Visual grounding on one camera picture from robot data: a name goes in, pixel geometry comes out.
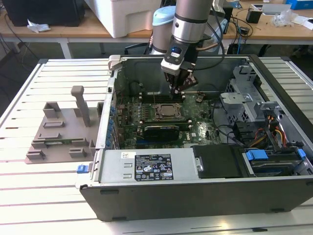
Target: metal table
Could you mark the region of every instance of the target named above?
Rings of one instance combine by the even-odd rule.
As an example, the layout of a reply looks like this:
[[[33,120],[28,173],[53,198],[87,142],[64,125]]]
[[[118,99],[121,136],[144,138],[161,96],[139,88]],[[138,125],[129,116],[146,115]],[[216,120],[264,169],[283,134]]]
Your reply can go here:
[[[291,62],[278,57],[262,60],[312,121],[312,82]],[[286,213],[104,223],[96,219],[75,187],[80,163],[26,165],[23,161],[44,116],[45,102],[58,101],[60,108],[74,108],[70,89],[83,85],[85,100],[96,107],[106,95],[107,64],[107,59],[79,59],[37,65],[0,118],[1,234],[251,235],[263,229],[265,235],[313,233],[313,199]]]

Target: blue tab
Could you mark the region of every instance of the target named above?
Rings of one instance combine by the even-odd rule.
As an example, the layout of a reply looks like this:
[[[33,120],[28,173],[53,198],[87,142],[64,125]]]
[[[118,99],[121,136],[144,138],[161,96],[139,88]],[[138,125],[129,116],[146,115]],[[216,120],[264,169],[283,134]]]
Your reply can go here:
[[[88,168],[89,168],[88,165],[79,165],[77,167],[76,173],[77,174],[86,174],[86,173],[88,173]]]
[[[246,157],[248,158],[249,161],[253,160],[253,156],[249,152],[246,153]]]
[[[262,149],[249,150],[246,153],[246,156],[248,157],[249,161],[252,161],[252,160],[268,160],[268,155],[266,154],[265,150],[262,150]]]
[[[299,148],[297,152],[298,152],[299,156],[301,157],[301,159],[304,161],[304,160],[305,160],[305,157],[306,157],[307,155],[305,154],[305,152],[303,151],[303,149]]]

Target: power supply label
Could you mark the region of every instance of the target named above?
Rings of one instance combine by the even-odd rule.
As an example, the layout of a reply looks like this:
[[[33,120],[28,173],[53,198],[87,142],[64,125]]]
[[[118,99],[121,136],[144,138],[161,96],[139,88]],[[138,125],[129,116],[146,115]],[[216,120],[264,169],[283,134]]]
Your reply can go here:
[[[171,154],[135,155],[135,179],[173,180]]]

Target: white box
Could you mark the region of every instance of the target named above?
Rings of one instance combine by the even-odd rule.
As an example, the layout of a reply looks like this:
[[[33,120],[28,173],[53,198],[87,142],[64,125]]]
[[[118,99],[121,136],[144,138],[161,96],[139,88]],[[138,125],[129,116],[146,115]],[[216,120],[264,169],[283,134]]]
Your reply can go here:
[[[303,23],[303,26],[310,29],[310,30],[313,30],[313,18],[310,18],[307,21],[305,21]]]
[[[85,0],[113,38],[152,30],[154,12],[161,0]]]

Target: floor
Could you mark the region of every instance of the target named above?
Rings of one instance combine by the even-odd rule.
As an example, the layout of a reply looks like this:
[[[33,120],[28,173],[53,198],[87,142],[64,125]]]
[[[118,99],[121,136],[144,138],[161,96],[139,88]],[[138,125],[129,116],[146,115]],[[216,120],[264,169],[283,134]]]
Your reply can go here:
[[[74,58],[107,58],[112,54],[124,54],[124,48],[131,44],[105,44],[106,54],[102,55],[100,46],[96,43],[72,43],[70,48]],[[241,54],[258,54],[262,45],[243,45]],[[60,59],[63,58],[59,44],[31,43],[29,45],[38,58]],[[271,46],[265,56],[288,56],[299,66],[299,68],[313,79],[313,56],[305,55],[300,59],[292,57],[295,46],[275,45]],[[144,47],[130,50],[130,54],[142,54]],[[37,59],[25,46],[21,47],[21,52],[9,59],[0,62],[0,116],[5,111],[11,100],[24,81],[28,78],[31,70],[37,64]]]

